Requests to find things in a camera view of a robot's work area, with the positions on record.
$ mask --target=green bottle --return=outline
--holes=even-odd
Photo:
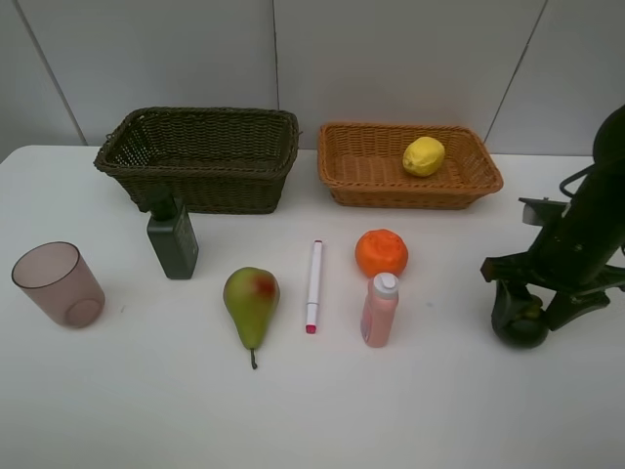
[[[159,186],[147,194],[147,208],[151,213],[147,236],[165,275],[175,280],[191,278],[199,249],[183,201]]]

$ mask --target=lemon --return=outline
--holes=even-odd
[[[411,143],[403,154],[403,169],[415,176],[436,173],[445,158],[445,147],[437,139],[421,137]]]

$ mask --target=orange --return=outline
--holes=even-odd
[[[365,233],[355,246],[355,261],[368,277],[389,272],[399,277],[408,263],[408,248],[389,230]]]

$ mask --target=white bottle cap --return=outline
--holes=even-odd
[[[399,279],[387,272],[378,274],[373,278],[373,288],[380,298],[395,300],[399,294]]]

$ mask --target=pink plastic cup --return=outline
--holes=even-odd
[[[85,327],[104,307],[104,292],[76,246],[50,242],[26,252],[11,278],[57,324]]]

